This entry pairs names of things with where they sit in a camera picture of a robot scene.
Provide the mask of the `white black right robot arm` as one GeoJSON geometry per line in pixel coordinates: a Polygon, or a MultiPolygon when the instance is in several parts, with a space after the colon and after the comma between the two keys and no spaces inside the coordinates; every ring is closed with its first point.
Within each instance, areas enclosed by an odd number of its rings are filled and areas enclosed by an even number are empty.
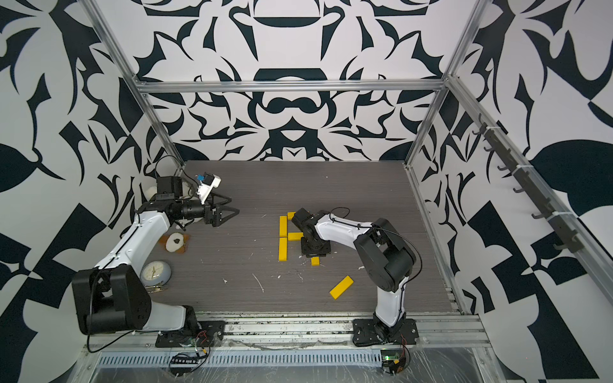
{"type": "Polygon", "coordinates": [[[416,278],[414,266],[422,266],[415,246],[386,219],[358,222],[332,212],[315,214],[302,208],[291,218],[303,233],[301,252],[308,258],[331,253],[333,243],[357,252],[370,280],[377,287],[377,305],[371,320],[354,325],[354,344],[371,346],[400,342],[408,329],[405,311],[406,285],[416,278]]]}

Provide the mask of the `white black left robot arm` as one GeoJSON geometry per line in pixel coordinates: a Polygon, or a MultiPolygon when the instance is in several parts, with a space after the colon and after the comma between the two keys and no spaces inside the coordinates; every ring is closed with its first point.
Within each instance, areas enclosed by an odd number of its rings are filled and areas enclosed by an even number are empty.
{"type": "Polygon", "coordinates": [[[201,331],[191,306],[153,302],[140,273],[159,239],[175,222],[200,219],[216,228],[238,215],[238,210],[229,205],[231,198],[214,191],[220,183],[217,175],[198,175],[195,195],[187,199],[180,177],[158,179],[156,195],[137,210],[120,242],[94,268],[73,276],[81,333],[140,330],[195,336],[201,331]]]}

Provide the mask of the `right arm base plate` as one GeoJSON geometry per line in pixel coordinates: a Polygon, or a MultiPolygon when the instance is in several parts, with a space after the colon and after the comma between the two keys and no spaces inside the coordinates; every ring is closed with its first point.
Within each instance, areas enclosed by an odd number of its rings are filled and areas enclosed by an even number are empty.
{"type": "Polygon", "coordinates": [[[378,319],[354,319],[352,343],[357,347],[384,344],[415,345],[419,338],[415,320],[401,318],[393,327],[378,319]]]}

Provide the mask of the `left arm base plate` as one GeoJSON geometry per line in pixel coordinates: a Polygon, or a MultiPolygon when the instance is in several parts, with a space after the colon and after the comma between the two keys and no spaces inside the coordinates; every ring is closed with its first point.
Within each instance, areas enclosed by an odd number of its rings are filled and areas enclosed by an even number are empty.
{"type": "Polygon", "coordinates": [[[162,332],[157,336],[155,347],[160,349],[213,347],[223,341],[226,324],[222,320],[207,320],[199,321],[195,330],[183,328],[182,330],[162,332]]]}

